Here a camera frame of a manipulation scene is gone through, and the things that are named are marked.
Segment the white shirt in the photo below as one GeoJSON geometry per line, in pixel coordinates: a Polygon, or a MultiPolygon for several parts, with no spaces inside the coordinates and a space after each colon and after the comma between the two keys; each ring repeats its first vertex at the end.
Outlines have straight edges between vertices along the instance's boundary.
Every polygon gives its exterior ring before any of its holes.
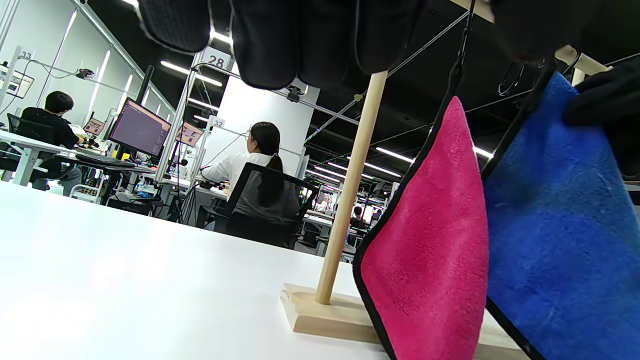
{"type": "Polygon", "coordinates": [[[236,154],[229,155],[218,164],[204,169],[202,171],[202,176],[214,183],[229,180],[229,193],[231,193],[234,191],[234,186],[240,178],[240,173],[242,172],[242,169],[244,169],[244,164],[253,163],[265,167],[269,161],[271,161],[271,158],[272,156],[259,154],[258,152],[253,152],[251,154],[248,152],[238,152],[236,154]]]}
{"type": "Polygon", "coordinates": [[[189,177],[191,177],[191,174],[189,173],[189,168],[184,166],[184,165],[178,165],[180,167],[180,178],[181,179],[188,179],[189,177]]]}

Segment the computer monitor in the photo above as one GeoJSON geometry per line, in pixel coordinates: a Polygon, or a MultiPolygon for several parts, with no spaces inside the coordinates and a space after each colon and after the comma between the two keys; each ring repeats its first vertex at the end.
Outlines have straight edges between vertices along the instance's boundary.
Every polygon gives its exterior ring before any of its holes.
{"type": "Polygon", "coordinates": [[[182,129],[178,131],[178,135],[175,137],[175,141],[179,141],[185,145],[195,146],[204,130],[195,127],[188,122],[185,122],[182,125],[182,129]]]}
{"type": "Polygon", "coordinates": [[[104,130],[104,125],[102,121],[96,120],[94,118],[90,118],[83,129],[90,134],[94,134],[95,136],[99,136],[104,130]]]}
{"type": "Polygon", "coordinates": [[[169,135],[171,124],[142,105],[127,99],[109,140],[128,148],[158,156],[169,135]]]}
{"type": "MultiPolygon", "coordinates": [[[[7,72],[9,72],[9,68],[0,65],[0,84],[4,83],[7,72]]],[[[31,76],[27,76],[19,71],[14,70],[13,76],[11,77],[11,82],[9,82],[9,89],[7,89],[6,93],[20,99],[24,99],[33,82],[34,79],[31,76]]]]}

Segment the woman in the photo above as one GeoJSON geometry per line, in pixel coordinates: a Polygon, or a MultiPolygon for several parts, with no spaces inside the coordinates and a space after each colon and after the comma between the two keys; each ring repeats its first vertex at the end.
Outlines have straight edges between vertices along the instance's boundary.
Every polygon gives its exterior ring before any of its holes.
{"type": "MultiPolygon", "coordinates": [[[[254,163],[282,172],[280,132],[270,122],[258,122],[249,130],[246,140],[247,152],[230,155],[217,165],[202,170],[202,176],[214,183],[229,181],[229,191],[234,187],[244,169],[244,164],[254,163]]],[[[283,215],[290,217],[300,210],[295,198],[295,189],[289,183],[251,175],[236,205],[236,211],[251,217],[265,218],[282,224],[283,215]]]]}
{"type": "Polygon", "coordinates": [[[213,182],[229,181],[232,192],[246,163],[254,163],[282,172],[280,150],[280,132],[270,122],[257,122],[249,130],[246,139],[247,152],[230,155],[217,165],[202,170],[202,176],[213,182]]]}

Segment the desk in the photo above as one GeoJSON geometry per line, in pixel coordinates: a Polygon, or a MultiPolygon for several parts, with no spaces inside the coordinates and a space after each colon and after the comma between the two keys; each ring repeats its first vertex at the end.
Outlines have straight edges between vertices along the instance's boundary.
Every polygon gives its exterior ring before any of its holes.
{"type": "MultiPolygon", "coordinates": [[[[0,359],[388,359],[291,331],[282,284],[316,287],[323,258],[6,183],[0,199],[0,359]]],[[[358,296],[351,265],[334,289],[358,296]]],[[[485,312],[481,343],[505,336],[485,312]]]]}
{"type": "MultiPolygon", "coordinates": [[[[171,179],[162,179],[160,180],[160,183],[178,186],[179,188],[185,189],[185,190],[188,190],[191,188],[191,181],[187,179],[180,179],[180,181],[178,181],[178,178],[175,176],[171,176],[171,179]]],[[[201,188],[198,186],[196,187],[196,191],[200,193],[207,193],[217,199],[227,201],[227,194],[223,190],[220,190],[218,188],[211,188],[207,190],[205,188],[201,188]]]]}
{"type": "Polygon", "coordinates": [[[320,227],[322,227],[322,226],[325,226],[325,227],[333,226],[333,222],[331,220],[327,220],[325,218],[317,217],[315,215],[309,215],[308,213],[309,213],[309,211],[307,211],[307,214],[305,215],[305,218],[302,219],[302,221],[308,222],[310,224],[318,225],[320,227]]]}
{"type": "Polygon", "coordinates": [[[324,213],[319,213],[317,211],[307,210],[307,214],[314,215],[314,216],[319,217],[319,218],[325,218],[327,220],[333,221],[333,216],[327,215],[327,214],[324,214],[324,213]]]}
{"type": "Polygon", "coordinates": [[[12,147],[16,151],[20,152],[20,160],[18,167],[15,169],[15,177],[13,183],[27,186],[33,173],[33,168],[36,165],[36,160],[40,156],[41,152],[50,154],[60,154],[62,152],[72,154],[76,153],[73,150],[69,150],[65,147],[51,145],[49,143],[41,142],[31,138],[26,138],[18,134],[10,133],[8,131],[0,131],[0,141],[6,143],[13,143],[12,147]]]}

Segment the black shirt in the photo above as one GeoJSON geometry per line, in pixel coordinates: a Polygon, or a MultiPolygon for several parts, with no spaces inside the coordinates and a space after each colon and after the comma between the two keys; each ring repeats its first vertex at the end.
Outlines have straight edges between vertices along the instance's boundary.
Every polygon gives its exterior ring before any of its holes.
{"type": "Polygon", "coordinates": [[[53,128],[53,143],[51,145],[73,148],[79,138],[74,134],[68,122],[57,115],[47,113],[40,108],[26,108],[22,111],[23,119],[48,125],[53,128]]]}
{"type": "Polygon", "coordinates": [[[355,229],[366,229],[369,226],[369,224],[367,224],[367,222],[363,218],[355,217],[351,218],[349,224],[355,229]]]}

